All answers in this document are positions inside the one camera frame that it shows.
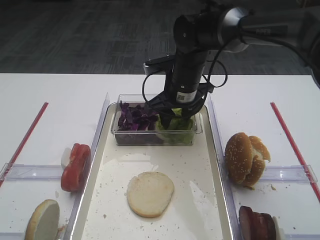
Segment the table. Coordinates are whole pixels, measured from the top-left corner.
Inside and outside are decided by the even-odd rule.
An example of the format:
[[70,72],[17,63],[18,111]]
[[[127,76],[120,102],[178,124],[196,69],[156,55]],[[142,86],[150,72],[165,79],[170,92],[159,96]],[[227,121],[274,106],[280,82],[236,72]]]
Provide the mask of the table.
[[[0,74],[0,167],[7,163],[44,102],[49,105],[16,160],[59,165],[62,152],[79,142],[90,145],[102,104],[119,94],[140,94],[144,75]],[[212,76],[218,85],[224,76]],[[146,93],[159,93],[163,75],[149,78]],[[305,161],[320,176],[320,90],[311,76],[231,75],[211,95],[225,146],[236,132],[259,136],[272,165],[299,165],[272,108],[275,102]]]

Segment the red straw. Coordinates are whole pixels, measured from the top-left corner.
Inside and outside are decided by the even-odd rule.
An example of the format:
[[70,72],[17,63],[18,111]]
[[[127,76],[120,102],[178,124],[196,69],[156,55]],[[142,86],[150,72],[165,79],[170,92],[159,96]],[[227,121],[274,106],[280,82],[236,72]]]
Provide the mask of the red straw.
[[319,187],[318,187],[317,183],[315,182],[315,180],[313,178],[313,175],[310,174],[308,165],[307,165],[306,161],[304,160],[304,157],[302,156],[301,152],[299,151],[299,148],[298,148],[294,138],[292,137],[292,135],[291,135],[291,133],[290,133],[290,131],[289,131],[284,119],[282,118],[282,116],[281,116],[276,104],[274,102],[271,102],[270,105],[271,105],[276,117],[278,118],[278,121],[280,122],[281,127],[284,130],[285,135],[288,138],[296,157],[298,158],[300,164],[304,167],[304,171],[305,171],[307,177],[309,178],[310,185],[311,185],[316,197],[318,198],[318,200],[320,202],[320,190],[319,190]]
[[15,163],[15,161],[17,160],[19,154],[21,153],[22,149],[24,148],[27,140],[29,139],[31,133],[33,132],[33,130],[35,129],[37,123],[39,122],[40,118],[42,117],[42,115],[44,114],[47,106],[48,106],[49,103],[45,102],[40,111],[38,112],[37,116],[35,117],[35,119],[33,120],[33,123],[31,124],[31,126],[29,127],[28,131],[26,132],[26,134],[24,135],[22,141],[20,142],[18,148],[15,150],[12,158],[10,159],[7,167],[6,167],[6,170],[3,174],[3,179],[0,180],[0,187],[1,185],[4,183],[4,180],[5,180],[5,176],[8,174],[8,172],[10,171],[11,167],[13,166],[13,164]]

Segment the floor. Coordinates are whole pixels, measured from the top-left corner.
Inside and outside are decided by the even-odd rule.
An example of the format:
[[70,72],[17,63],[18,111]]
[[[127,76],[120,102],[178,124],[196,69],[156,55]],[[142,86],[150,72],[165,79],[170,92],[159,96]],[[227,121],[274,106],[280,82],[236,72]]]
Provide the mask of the floor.
[[[199,0],[0,0],[0,73],[143,74],[144,61],[174,54],[175,19],[201,8]],[[233,75],[308,73],[283,47],[250,46],[220,60]]]

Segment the tomato slice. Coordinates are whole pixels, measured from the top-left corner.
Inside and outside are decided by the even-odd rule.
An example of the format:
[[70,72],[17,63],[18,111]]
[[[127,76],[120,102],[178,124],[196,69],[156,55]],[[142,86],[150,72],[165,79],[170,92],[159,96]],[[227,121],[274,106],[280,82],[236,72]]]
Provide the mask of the tomato slice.
[[61,188],[67,192],[80,190],[84,183],[84,168],[90,157],[90,147],[75,143],[70,153],[70,162],[63,170]]

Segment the sesame seed bun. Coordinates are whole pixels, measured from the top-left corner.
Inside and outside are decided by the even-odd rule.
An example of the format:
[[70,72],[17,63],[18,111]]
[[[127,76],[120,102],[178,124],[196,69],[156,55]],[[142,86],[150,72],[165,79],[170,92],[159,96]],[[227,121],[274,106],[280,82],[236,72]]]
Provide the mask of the sesame seed bun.
[[252,187],[262,176],[270,154],[261,139],[244,132],[233,135],[225,147],[229,177],[236,184]]

